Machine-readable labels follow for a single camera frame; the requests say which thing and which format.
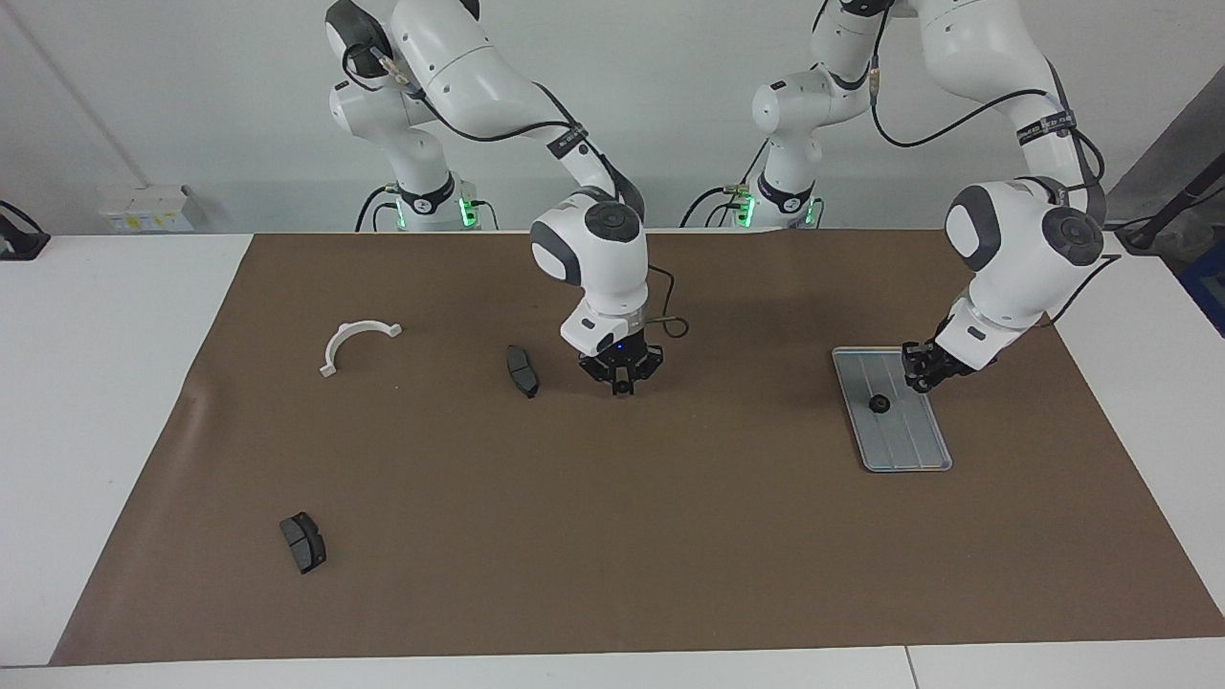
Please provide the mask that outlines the silver metal tray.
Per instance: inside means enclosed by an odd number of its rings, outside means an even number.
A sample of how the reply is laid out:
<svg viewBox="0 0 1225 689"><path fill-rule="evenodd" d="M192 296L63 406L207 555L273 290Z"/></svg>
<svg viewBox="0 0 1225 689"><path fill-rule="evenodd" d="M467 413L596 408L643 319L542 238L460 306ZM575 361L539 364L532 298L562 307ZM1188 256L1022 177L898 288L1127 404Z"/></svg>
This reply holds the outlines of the silver metal tray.
<svg viewBox="0 0 1225 689"><path fill-rule="evenodd" d="M902 349L835 347L835 379L842 389L862 467L871 474L919 474L952 468L952 456L926 396L907 386ZM872 395L892 401L886 414L869 409Z"/></svg>

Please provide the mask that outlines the dark grey brake pad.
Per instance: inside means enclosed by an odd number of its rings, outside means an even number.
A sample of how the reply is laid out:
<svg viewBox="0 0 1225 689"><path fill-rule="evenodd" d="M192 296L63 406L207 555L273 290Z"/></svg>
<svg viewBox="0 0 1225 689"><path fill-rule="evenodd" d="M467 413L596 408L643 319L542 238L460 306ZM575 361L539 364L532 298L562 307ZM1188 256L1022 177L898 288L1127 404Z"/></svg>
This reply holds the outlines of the dark grey brake pad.
<svg viewBox="0 0 1225 689"><path fill-rule="evenodd" d="M503 362L517 392L524 395L526 398L535 398L539 394L540 380L528 352L519 345L508 345L503 349Z"/></svg>
<svg viewBox="0 0 1225 689"><path fill-rule="evenodd" d="M298 573L309 574L327 560L323 533L318 523L306 512L296 512L278 523L281 536L287 542Z"/></svg>

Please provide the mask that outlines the brown table mat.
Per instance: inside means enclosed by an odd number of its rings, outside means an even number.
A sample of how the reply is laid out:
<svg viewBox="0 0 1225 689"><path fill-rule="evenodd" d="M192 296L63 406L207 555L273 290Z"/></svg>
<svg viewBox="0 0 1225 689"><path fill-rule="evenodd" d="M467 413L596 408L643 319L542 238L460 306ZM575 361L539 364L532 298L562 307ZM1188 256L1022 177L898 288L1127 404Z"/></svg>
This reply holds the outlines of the brown table mat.
<svg viewBox="0 0 1225 689"><path fill-rule="evenodd" d="M616 398L526 235L255 238L53 664L1225 636L1055 331L931 395L949 471L862 468L832 349L931 333L944 235L649 250L692 329Z"/></svg>

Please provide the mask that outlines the black stand pole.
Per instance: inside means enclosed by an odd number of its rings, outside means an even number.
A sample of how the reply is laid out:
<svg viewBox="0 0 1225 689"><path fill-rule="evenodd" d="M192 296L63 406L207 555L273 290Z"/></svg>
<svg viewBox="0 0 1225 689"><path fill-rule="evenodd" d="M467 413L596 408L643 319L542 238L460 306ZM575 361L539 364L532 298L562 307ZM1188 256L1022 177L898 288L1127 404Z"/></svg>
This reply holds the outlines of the black stand pole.
<svg viewBox="0 0 1225 689"><path fill-rule="evenodd" d="M1191 208L1212 201L1216 192L1225 191L1225 151L1221 151L1203 170L1191 179L1172 200L1155 215L1147 215L1112 227L1125 251L1133 255L1152 255L1159 232Z"/></svg>

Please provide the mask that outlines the blue crate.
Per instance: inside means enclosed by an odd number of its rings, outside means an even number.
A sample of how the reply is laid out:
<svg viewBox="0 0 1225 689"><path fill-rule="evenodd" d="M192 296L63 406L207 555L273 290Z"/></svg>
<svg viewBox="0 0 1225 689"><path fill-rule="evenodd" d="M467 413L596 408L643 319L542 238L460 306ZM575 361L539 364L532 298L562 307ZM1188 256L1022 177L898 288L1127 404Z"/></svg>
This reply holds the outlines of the blue crate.
<svg viewBox="0 0 1225 689"><path fill-rule="evenodd" d="M1225 340L1225 239L1177 275L1178 283Z"/></svg>

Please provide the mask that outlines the white power socket box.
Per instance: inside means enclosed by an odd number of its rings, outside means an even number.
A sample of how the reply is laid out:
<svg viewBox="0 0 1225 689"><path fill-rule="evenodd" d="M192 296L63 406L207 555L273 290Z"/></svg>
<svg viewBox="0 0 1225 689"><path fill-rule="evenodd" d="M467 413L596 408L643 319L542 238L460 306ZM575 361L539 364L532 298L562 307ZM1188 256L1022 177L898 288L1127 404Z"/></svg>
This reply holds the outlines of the white power socket box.
<svg viewBox="0 0 1225 689"><path fill-rule="evenodd" d="M192 233L203 215L184 185L100 185L98 213L115 233Z"/></svg>

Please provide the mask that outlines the white curved plastic bracket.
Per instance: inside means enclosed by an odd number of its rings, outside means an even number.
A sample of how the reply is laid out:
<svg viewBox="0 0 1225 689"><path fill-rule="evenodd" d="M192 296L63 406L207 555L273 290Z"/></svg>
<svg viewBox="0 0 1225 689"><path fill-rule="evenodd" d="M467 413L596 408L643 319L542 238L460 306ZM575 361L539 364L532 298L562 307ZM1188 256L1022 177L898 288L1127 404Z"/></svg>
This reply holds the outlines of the white curved plastic bracket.
<svg viewBox="0 0 1225 689"><path fill-rule="evenodd" d="M341 353L342 345L345 341L353 340L353 337L359 333L376 332L390 337L390 340L397 340L403 332L402 325L399 322L380 322L380 320L359 320L358 322L341 322L341 326L331 336L327 345L323 348L323 367L320 367L318 373L323 378L331 378L338 371L338 353Z"/></svg>

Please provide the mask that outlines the black clamp mount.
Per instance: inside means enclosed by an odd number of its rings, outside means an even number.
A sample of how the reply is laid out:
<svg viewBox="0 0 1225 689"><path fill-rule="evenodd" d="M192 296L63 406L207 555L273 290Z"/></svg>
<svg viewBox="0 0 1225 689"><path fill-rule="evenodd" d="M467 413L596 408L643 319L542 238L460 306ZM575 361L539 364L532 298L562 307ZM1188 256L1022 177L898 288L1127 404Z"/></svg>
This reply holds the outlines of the black clamp mount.
<svg viewBox="0 0 1225 689"><path fill-rule="evenodd" d="M0 199L0 261L34 260L50 239L26 211Z"/></svg>

